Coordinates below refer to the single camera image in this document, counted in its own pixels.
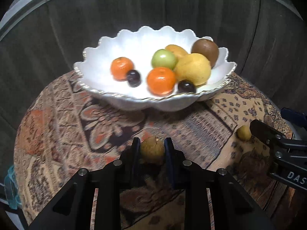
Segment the small tan longan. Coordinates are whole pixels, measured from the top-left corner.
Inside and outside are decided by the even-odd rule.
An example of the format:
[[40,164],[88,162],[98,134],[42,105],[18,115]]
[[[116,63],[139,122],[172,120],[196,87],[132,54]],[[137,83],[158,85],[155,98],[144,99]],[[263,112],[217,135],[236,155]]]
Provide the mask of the small tan longan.
[[165,154],[163,142],[156,136],[151,136],[140,145],[141,158],[146,163],[162,164]]
[[237,129],[237,136],[242,141],[249,141],[252,134],[250,132],[250,128],[247,125],[243,125]]

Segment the dark plum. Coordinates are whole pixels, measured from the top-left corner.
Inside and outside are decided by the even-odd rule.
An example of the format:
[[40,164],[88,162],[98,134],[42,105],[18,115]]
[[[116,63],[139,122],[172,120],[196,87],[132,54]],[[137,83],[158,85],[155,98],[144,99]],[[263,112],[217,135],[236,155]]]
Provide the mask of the dark plum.
[[187,92],[196,92],[196,86],[189,80],[182,80],[179,81],[177,84],[177,92],[180,93],[187,93]]
[[129,70],[126,74],[126,80],[131,87],[137,87],[141,84],[141,76],[137,70]]

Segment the brown kiwi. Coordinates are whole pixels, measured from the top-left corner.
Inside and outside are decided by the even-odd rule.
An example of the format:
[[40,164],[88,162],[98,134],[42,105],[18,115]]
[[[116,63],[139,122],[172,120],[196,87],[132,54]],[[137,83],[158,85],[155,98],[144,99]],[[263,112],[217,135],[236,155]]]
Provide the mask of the brown kiwi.
[[191,48],[191,53],[199,53],[205,56],[213,68],[219,57],[219,48],[215,42],[209,39],[199,39],[194,42]]

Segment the large orange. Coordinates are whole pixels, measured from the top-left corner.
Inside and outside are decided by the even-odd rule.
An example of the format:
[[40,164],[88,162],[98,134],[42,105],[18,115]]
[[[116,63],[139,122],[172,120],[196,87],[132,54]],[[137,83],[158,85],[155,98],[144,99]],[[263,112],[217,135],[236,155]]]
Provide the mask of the large orange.
[[166,96],[173,92],[176,84],[174,72],[167,67],[155,67],[146,78],[148,90],[156,96]]

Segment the teal plastic bag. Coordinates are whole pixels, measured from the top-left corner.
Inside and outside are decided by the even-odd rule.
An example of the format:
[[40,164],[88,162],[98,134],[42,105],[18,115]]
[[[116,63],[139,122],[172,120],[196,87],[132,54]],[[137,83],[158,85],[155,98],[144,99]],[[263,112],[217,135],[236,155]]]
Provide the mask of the teal plastic bag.
[[8,169],[7,175],[4,178],[4,190],[10,208],[17,210],[21,206],[21,201],[18,194],[18,186],[14,166],[11,166]]

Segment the patterned woven table cloth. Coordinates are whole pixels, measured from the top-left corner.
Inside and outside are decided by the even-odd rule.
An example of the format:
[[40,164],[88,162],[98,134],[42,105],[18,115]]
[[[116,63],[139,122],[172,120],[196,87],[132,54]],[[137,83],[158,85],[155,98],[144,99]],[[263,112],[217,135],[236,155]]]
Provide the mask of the patterned woven table cloth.
[[237,130],[260,120],[291,138],[279,110],[233,74],[223,93],[178,112],[124,112],[102,104],[67,73],[30,106],[17,131],[14,164],[22,210],[31,223],[80,169],[98,170],[119,158],[132,140],[170,137],[185,157],[203,168],[225,168],[270,218],[290,206],[294,190],[267,176],[269,149]]

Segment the yellow lemon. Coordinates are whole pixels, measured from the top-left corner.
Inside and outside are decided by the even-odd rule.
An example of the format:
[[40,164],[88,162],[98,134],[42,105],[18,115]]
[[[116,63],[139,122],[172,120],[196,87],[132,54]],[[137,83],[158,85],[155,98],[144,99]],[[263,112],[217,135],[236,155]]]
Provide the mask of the yellow lemon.
[[211,64],[205,56],[191,53],[181,57],[173,71],[178,81],[188,80],[195,86],[201,86],[211,75]]

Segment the yellow orange mango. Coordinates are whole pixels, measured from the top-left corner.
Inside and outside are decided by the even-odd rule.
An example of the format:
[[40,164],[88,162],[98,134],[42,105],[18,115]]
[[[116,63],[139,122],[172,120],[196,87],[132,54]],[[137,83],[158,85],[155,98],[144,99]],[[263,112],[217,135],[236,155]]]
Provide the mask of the yellow orange mango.
[[165,47],[165,50],[170,51],[176,56],[177,60],[180,60],[185,55],[188,55],[188,52],[180,46],[170,44]]

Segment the green apple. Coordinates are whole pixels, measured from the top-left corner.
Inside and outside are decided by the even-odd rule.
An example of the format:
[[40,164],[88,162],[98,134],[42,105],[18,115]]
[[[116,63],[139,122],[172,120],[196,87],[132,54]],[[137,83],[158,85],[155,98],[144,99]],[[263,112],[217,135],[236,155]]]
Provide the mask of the green apple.
[[177,64],[176,56],[166,49],[157,50],[151,60],[151,66],[153,68],[166,67],[173,70]]

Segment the small orange tangerine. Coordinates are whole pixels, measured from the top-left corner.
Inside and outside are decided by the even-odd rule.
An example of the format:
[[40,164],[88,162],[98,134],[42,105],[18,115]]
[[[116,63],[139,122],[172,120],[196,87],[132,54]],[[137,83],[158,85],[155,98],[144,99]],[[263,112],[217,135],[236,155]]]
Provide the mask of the small orange tangerine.
[[115,80],[126,80],[126,74],[128,71],[134,69],[133,62],[126,57],[119,57],[111,63],[111,74]]

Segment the white scalloped fruit bowl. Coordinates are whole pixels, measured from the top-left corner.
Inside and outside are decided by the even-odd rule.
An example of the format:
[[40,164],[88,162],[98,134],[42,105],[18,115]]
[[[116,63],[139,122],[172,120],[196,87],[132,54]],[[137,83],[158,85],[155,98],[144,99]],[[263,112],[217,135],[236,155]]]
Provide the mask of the white scalloped fruit bowl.
[[[164,112],[180,111],[197,101],[206,101],[221,93],[230,83],[230,76],[237,64],[229,62],[229,50],[219,48],[219,56],[206,84],[197,88],[195,93],[179,94],[174,90],[165,97],[150,93],[146,84],[151,70],[154,52],[168,44],[176,44],[191,51],[193,43],[199,38],[193,30],[176,31],[171,26],[155,30],[142,26],[137,31],[120,30],[116,37],[103,36],[98,46],[87,47],[83,51],[83,61],[74,64],[77,84],[92,97],[105,101],[124,111],[139,111],[155,108]],[[118,57],[129,58],[140,73],[141,84],[130,87],[127,81],[117,81],[111,75],[111,62]]]

